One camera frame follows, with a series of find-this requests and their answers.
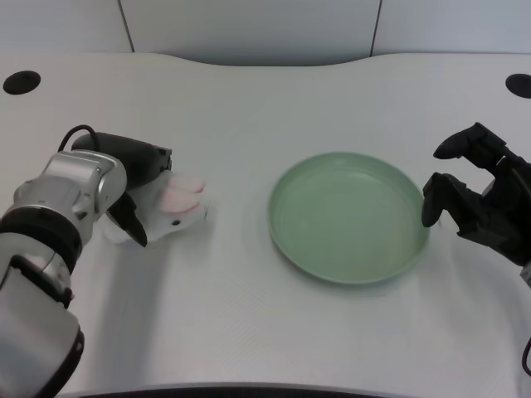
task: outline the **white table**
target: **white table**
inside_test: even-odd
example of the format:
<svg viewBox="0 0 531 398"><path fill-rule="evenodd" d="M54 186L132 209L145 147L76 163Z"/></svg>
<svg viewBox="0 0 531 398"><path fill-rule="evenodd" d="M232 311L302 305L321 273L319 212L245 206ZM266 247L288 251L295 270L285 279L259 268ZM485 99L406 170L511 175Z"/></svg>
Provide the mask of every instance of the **white table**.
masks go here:
<svg viewBox="0 0 531 398"><path fill-rule="evenodd" d="M519 268L457 238L451 219L424 259L356 289L298 271L271 244L266 202L302 158L368 153L422 186L451 172L481 191L487 172L431 155L480 121L531 160L531 100L508 75L531 56L396 55L324 67L207 66L158 55L0 56L0 80L35 70L31 93L0 92L0 205L36 176L71 127L173 148L202 174L214 211L144 250L96 227L73 276L86 346L63 390L289 383L415 398L524 398L519 359L531 291Z"/></svg>

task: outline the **tabletop hole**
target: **tabletop hole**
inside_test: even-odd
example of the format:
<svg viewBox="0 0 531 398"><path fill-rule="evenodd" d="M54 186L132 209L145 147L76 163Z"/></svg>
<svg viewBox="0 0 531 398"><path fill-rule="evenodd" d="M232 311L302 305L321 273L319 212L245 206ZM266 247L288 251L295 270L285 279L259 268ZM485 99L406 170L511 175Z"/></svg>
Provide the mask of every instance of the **tabletop hole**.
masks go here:
<svg viewBox="0 0 531 398"><path fill-rule="evenodd" d="M32 70L22 70L9 76L3 82L3 90L11 95L26 94L41 83L41 75Z"/></svg>
<svg viewBox="0 0 531 398"><path fill-rule="evenodd" d="M531 99L531 76L523 73L511 75L505 81L511 93L518 97Z"/></svg>

